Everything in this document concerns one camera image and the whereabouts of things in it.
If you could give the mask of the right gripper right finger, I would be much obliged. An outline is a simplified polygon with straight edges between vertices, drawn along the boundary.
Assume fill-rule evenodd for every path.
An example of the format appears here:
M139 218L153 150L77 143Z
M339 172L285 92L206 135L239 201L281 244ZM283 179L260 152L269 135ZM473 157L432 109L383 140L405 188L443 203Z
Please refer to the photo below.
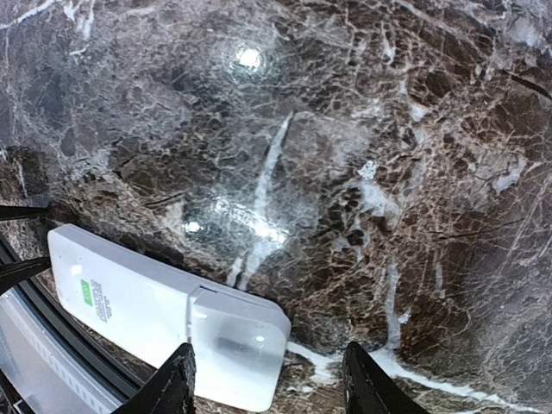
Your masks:
M408 397L358 343L350 342L342 358L347 414L429 414Z

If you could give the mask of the white battery compartment cover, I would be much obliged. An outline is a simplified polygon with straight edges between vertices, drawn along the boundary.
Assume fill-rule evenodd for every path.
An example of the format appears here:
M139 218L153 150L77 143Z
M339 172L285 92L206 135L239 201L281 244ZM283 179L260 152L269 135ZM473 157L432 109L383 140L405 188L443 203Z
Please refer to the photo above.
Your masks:
M245 411L268 410L291 332L281 308L244 292L201 288L191 296L188 317L195 394Z

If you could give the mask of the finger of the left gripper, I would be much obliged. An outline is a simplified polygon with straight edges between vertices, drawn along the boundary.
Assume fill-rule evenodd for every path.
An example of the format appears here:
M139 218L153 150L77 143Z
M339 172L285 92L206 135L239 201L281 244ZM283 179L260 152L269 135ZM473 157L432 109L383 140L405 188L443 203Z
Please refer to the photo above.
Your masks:
M51 267L49 257L39 257L1 265L0 293L26 281Z
M45 216L51 210L51 205L52 200L50 198L31 198L30 205L9 204L6 200L2 200L0 219L2 221L12 221Z

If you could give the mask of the white remote control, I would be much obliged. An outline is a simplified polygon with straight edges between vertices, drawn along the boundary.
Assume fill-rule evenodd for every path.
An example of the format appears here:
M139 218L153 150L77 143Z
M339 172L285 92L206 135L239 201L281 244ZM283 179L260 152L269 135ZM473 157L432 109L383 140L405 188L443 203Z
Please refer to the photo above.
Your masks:
M75 225L47 234L63 307L118 347L159 367L189 342L191 296L242 292L138 254Z

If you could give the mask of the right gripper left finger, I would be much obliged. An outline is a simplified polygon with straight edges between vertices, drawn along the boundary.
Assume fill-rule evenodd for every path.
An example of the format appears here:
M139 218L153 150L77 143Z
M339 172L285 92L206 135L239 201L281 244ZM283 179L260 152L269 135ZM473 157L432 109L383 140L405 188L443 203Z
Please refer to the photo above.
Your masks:
M195 413L195 374L193 347L190 343L183 343L124 404L124 414Z

